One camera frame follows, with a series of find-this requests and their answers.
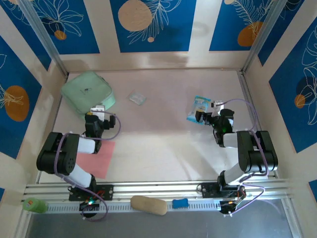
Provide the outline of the pink square paper sheet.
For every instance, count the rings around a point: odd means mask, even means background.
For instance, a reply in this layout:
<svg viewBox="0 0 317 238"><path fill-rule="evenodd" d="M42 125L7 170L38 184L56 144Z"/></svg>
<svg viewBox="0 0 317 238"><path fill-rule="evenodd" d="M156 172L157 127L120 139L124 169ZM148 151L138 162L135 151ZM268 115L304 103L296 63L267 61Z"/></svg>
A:
<svg viewBox="0 0 317 238"><path fill-rule="evenodd" d="M78 153L76 164L96 178L105 179L114 149L114 141L103 141L97 154Z"/></svg>

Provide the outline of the blue snack packet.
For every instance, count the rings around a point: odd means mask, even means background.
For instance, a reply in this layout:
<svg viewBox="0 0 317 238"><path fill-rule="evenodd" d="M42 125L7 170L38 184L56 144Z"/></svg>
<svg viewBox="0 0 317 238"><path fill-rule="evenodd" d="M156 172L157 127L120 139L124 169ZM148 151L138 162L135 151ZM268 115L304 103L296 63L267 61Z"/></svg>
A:
<svg viewBox="0 0 317 238"><path fill-rule="evenodd" d="M203 124L202 122L196 119L196 112L206 113L210 103L211 99L201 96L195 96L191 111L187 115L186 120L198 124Z"/></svg>

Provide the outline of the small clear plastic packet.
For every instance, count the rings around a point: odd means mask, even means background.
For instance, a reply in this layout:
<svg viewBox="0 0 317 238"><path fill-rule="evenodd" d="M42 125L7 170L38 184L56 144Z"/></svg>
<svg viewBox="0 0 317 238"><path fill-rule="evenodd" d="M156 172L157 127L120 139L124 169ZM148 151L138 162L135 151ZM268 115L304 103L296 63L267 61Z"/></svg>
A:
<svg viewBox="0 0 317 238"><path fill-rule="evenodd" d="M135 104L137 104L138 106L141 106L145 103L146 101L146 97L136 91L132 91L129 96L128 99L132 102L134 102Z"/></svg>

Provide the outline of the mint green zip pouch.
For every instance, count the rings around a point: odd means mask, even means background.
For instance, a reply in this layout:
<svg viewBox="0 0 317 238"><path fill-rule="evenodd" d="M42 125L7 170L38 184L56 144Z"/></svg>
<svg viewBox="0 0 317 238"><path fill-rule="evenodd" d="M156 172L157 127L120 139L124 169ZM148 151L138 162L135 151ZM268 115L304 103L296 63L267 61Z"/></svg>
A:
<svg viewBox="0 0 317 238"><path fill-rule="evenodd" d="M61 88L61 94L82 118L95 106L104 106L108 110L116 102L109 83L93 71L86 71L67 81Z"/></svg>

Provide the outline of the black controller board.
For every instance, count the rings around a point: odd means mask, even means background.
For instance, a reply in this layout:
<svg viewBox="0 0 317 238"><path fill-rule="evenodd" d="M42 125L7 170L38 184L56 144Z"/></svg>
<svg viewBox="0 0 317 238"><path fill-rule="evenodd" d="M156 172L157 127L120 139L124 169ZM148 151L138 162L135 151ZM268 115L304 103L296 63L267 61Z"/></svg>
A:
<svg viewBox="0 0 317 238"><path fill-rule="evenodd" d="M90 211L97 211L99 206L94 200L86 200L80 204L79 211L83 219L88 219L96 215L96 213L90 213Z"/></svg>
<svg viewBox="0 0 317 238"><path fill-rule="evenodd" d="M238 204L239 203L237 201L221 201L220 213L222 213L224 216L230 215L236 211Z"/></svg>

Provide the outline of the blue bone-shaped sponge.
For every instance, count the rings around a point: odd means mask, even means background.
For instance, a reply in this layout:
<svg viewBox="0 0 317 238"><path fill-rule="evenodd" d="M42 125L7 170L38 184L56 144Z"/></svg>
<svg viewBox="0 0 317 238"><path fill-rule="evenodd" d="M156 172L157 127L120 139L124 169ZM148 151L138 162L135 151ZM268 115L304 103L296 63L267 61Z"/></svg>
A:
<svg viewBox="0 0 317 238"><path fill-rule="evenodd" d="M174 199L172 201L172 208L173 209L180 209L180 208L188 208L189 202L187 198L183 199Z"/></svg>

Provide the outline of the green bottle with orange cap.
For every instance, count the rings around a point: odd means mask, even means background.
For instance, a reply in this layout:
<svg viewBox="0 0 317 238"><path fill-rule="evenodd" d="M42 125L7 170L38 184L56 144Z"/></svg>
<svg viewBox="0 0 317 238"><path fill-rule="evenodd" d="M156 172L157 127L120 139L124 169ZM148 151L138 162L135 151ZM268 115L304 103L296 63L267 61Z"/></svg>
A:
<svg viewBox="0 0 317 238"><path fill-rule="evenodd" d="M29 197L24 200L23 209L29 212L45 213L48 210L48 204L44 200Z"/></svg>

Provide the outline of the aluminium side rail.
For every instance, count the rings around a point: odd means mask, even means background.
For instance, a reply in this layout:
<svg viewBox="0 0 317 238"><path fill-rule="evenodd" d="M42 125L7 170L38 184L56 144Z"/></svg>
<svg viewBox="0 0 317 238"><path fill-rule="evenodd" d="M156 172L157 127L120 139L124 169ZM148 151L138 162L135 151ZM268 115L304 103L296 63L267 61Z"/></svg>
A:
<svg viewBox="0 0 317 238"><path fill-rule="evenodd" d="M241 89L242 89L242 92L244 95L244 99L246 101L248 101L255 109L255 105L254 105L254 102L253 102L253 99L252 99L252 96L251 96L251 93L250 93L250 90L249 90L249 87L248 87L248 84L247 84L247 81L245 79L243 72L237 71L237 75L238 75L240 86L241 86ZM255 129L262 130L261 124L259 122L259 117L254 114L252 109L248 109L248 111L249 111L249 116L250 116L252 123L255 124ZM276 171L269 172L268 178L269 179L272 179L272 178L277 179L278 175L277 175Z"/></svg>

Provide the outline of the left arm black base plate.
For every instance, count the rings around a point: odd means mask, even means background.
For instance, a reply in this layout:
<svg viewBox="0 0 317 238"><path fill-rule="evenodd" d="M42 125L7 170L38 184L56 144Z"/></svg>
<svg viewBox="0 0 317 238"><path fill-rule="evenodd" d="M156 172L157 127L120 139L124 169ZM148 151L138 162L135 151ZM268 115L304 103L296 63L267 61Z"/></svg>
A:
<svg viewBox="0 0 317 238"><path fill-rule="evenodd" d="M94 188L94 193L99 195L105 201L111 201L113 197L113 188L113 185L97 185L96 188ZM94 200L98 199L95 195L76 187L72 188L69 186L67 190L69 191L69 201L86 201L90 198Z"/></svg>

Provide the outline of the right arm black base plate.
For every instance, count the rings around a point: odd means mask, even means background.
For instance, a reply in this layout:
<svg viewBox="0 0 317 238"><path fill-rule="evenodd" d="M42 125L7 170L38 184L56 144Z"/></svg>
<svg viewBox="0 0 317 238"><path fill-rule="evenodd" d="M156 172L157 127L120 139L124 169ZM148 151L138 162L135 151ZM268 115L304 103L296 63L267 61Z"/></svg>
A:
<svg viewBox="0 0 317 238"><path fill-rule="evenodd" d="M245 195L239 185L221 185L217 182L204 182L201 190L203 198L238 198Z"/></svg>

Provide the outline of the aluminium mounting rail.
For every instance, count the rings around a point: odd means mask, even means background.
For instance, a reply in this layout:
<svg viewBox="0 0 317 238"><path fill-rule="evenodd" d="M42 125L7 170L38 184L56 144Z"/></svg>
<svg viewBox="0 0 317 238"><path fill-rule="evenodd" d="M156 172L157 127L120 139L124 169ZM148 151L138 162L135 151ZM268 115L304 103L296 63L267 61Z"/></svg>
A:
<svg viewBox="0 0 317 238"><path fill-rule="evenodd" d="M167 201L178 198L190 200L202 199L203 193L199 192L203 183L216 183L214 180L203 181L152 181L152 182L98 182L99 186L112 185L112 200L127 201L134 195L159 198ZM265 192L260 199L282 199L294 197L294 192L286 179L260 179L245 183L246 199L250 200L260 194L261 187ZM49 202L66 202L69 199L69 185L59 183L28 184L22 195L22 200L35 197Z"/></svg>

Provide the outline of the aluminium frame post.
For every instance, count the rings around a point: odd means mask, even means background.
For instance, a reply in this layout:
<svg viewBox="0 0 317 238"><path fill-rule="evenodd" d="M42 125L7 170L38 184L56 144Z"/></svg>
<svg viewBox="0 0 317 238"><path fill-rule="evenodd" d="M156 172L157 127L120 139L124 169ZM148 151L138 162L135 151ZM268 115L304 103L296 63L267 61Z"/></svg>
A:
<svg viewBox="0 0 317 238"><path fill-rule="evenodd" d="M287 0L273 0L272 8L269 10L263 25L253 43L251 46L250 52L248 54L247 59L245 60L245 63L243 67L241 68L241 73L243 76L246 75L248 69L250 68L250 65L254 61L254 59L257 57L258 53L262 49L265 41L267 40L270 32L272 31L272 28L274 27L277 19L279 18L280 13L282 12L283 8L286 5Z"/></svg>
<svg viewBox="0 0 317 238"><path fill-rule="evenodd" d="M33 31L37 35L41 44L45 48L46 52L50 56L50 58L54 61L56 67L59 69L61 74L65 79L68 78L69 72L66 69L63 61L59 56L59 52L55 47L52 39L50 38L48 32L46 31L44 25L42 24L41 19L33 8L32 3L29 0L17 0L17 3L23 12L25 18L28 20L31 25Z"/></svg>

